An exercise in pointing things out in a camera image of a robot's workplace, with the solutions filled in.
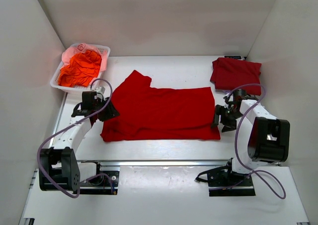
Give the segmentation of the bright red t shirt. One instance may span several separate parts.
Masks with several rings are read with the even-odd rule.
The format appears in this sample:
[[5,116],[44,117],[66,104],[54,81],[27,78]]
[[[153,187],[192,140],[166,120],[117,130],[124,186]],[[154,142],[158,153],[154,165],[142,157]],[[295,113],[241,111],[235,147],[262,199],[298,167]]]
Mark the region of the bright red t shirt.
[[210,87],[151,87],[152,79],[133,71],[113,92],[119,116],[105,121],[105,142],[135,140],[220,140],[211,128],[215,99]]

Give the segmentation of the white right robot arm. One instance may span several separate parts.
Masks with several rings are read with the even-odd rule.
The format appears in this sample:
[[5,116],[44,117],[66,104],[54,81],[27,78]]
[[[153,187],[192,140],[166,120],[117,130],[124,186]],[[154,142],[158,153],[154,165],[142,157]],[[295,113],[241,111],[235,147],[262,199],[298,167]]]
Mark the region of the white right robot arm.
[[[236,174],[249,174],[260,166],[285,162],[289,155],[290,123],[270,114],[260,99],[237,89],[224,97],[224,105],[215,106],[211,125],[223,125],[222,132],[235,131],[236,156],[228,161],[229,169]],[[239,129],[244,119],[252,125],[245,150],[239,152]]]

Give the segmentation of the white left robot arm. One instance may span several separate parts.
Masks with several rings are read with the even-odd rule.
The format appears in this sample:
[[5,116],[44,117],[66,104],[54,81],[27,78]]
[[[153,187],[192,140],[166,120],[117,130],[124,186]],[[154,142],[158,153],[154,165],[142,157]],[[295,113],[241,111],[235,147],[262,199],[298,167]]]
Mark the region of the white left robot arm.
[[115,194],[112,178],[100,172],[97,162],[78,162],[76,152],[96,121],[104,122],[118,116],[111,97],[104,97],[101,91],[84,91],[81,102],[73,108],[69,125],[56,133],[57,142],[47,149],[43,146],[38,149],[40,189],[59,190],[76,198],[82,183],[99,179],[108,180],[111,193]]

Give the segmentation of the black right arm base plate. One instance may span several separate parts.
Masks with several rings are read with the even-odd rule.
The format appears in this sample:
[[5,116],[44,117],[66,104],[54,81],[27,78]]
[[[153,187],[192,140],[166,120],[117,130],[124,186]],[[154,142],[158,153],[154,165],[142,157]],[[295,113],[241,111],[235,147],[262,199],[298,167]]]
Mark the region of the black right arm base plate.
[[200,172],[196,182],[207,183],[210,197],[251,197],[255,196],[253,181],[247,174],[234,172],[232,158],[226,165]]

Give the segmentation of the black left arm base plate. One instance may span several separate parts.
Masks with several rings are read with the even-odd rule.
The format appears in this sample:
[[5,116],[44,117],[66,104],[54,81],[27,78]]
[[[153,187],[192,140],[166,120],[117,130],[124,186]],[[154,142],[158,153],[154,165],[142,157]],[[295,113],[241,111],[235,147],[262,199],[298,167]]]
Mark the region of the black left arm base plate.
[[120,166],[108,162],[79,163],[81,195],[117,195]]

